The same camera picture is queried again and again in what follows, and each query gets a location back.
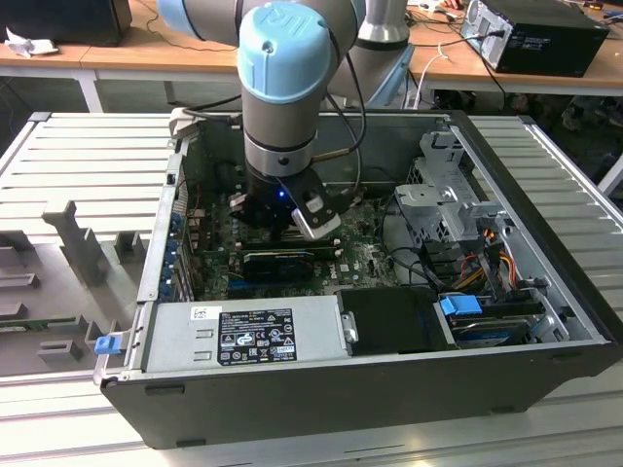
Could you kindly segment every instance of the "black computer case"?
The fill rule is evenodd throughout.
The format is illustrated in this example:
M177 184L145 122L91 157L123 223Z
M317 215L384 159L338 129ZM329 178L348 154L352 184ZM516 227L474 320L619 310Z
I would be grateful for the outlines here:
M497 73L582 77L608 35L608 27L558 0L474 0L462 37Z
M132 22L128 0L2 0L0 37L6 28L29 39L115 47Z

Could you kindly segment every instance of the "wooden table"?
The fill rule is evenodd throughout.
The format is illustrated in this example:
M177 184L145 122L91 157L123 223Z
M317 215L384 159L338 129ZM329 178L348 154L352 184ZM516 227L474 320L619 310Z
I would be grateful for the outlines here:
M156 0L130 0L130 5L133 21L120 47L61 46L60 54L31 59L0 48L0 75L75 79L91 112L104 110L97 93L98 80L164 82L169 102L175 100L173 82L238 82L235 49L169 30L162 18L154 19ZM414 44L436 45L457 38L448 26L440 24L420 23L411 34ZM430 66L422 90L424 98L435 89L497 90L467 44L447 46L444 52L450 60L438 59ZM416 76L436 54L436 48L416 48L411 65ZM623 40L606 40L583 78L496 76L508 92L623 95Z
M591 13L597 18L603 15ZM620 39L606 39L593 63L582 78L556 76L495 74L509 92L567 95L623 95L623 27L615 31ZM412 28L413 44L452 42L459 36L443 24L420 23ZM443 48L450 60L438 59L428 68L424 86L427 90L497 90L481 58L466 43ZM436 48L416 48L411 69L420 76L428 61L437 55Z

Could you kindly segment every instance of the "white cable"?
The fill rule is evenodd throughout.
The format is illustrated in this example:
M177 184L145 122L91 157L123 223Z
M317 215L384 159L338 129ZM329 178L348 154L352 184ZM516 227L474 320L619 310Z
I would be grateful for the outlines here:
M430 65L432 65L434 63L434 61L437 58L445 58L447 60L449 60L450 58L444 54L444 52L441 50L442 46L448 46L448 45L454 45L454 44L462 44L463 42L467 42L467 41L471 41L472 39L484 39L487 36L482 36L482 35L477 35L477 36L471 36L471 37L465 37L464 40L458 42L458 43L447 43L447 42L440 42L439 44L437 44L437 52L439 54L437 54L436 56L434 56L424 67L423 71L421 72L421 77L420 77L420 84L418 85L418 93L416 94L416 103L413 106L414 110L418 110L418 108L420 107L420 101L421 101L421 85L423 85L424 83L424 77L426 76L426 72L428 71L428 68L430 67Z
M428 68L430 67L430 65L432 65L434 63L434 61L437 58L445 58L447 60L449 60L450 58L443 53L443 51L441 50L441 45L442 43L440 42L437 45L437 50L439 51L439 54L437 54L436 56L434 56L431 60L428 61L428 63L426 64L426 66L424 67L423 71L421 72L421 77L420 77L420 84L418 85L418 92L416 94L416 103L414 105L414 110L418 110L418 108L420 108L420 100L421 100L421 85L423 85L424 83L424 78L426 77L426 71L428 71Z

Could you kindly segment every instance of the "paper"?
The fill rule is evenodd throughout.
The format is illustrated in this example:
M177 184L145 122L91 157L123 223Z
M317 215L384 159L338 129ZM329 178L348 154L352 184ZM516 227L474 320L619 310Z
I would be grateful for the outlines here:
M420 7L429 13L434 13L437 7L441 5L441 0L409 0L408 5L410 7Z
M58 49L52 41L48 39L26 39L14 34L8 27L7 37L9 39L4 41L5 46L8 46L9 49L16 54L27 58L31 58L33 55L54 54L58 52Z

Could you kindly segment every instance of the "power supply label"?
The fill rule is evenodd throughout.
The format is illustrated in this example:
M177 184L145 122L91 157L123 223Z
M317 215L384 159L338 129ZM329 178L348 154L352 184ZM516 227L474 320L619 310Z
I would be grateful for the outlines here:
M291 308L220 313L217 361L224 367L295 360Z

